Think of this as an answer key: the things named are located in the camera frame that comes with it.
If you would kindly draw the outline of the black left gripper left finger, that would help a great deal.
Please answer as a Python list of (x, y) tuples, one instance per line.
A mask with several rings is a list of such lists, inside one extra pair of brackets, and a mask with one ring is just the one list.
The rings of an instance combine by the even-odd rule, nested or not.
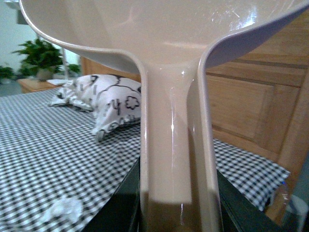
[(116, 192), (84, 227), (84, 231), (137, 232), (139, 219), (140, 159), (137, 159)]

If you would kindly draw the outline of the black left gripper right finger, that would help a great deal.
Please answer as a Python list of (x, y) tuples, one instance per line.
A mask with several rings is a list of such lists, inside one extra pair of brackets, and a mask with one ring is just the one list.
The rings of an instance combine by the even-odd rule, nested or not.
[(218, 187), (224, 232), (285, 232), (252, 205), (219, 171)]

